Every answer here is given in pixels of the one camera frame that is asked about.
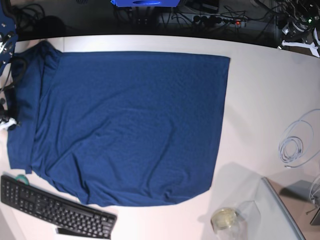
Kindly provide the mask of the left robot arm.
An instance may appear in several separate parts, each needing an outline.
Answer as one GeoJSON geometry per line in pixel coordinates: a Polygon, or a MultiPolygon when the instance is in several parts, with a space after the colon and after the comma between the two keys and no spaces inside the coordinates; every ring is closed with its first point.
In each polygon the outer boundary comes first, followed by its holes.
{"type": "Polygon", "coordinates": [[[282,0],[286,14],[278,49],[301,48],[320,57],[320,2],[318,0],[282,0]]]}

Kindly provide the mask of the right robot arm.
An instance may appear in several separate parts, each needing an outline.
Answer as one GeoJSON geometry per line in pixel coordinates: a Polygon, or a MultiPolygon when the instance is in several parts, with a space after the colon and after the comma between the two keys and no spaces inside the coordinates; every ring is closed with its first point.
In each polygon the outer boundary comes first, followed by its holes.
{"type": "MultiPolygon", "coordinates": [[[[22,64],[22,70],[12,80],[12,83],[8,83],[9,77],[5,79],[5,82],[0,87],[1,93],[13,89],[21,81],[28,67],[28,63],[24,58],[15,56],[18,38],[16,19],[12,11],[11,2],[9,0],[2,0],[0,2],[0,73],[4,72],[7,65],[18,62],[22,64]]],[[[5,103],[4,99],[0,100],[0,129],[7,131],[17,126],[19,122],[17,121],[15,111],[4,108],[5,103]]]]}

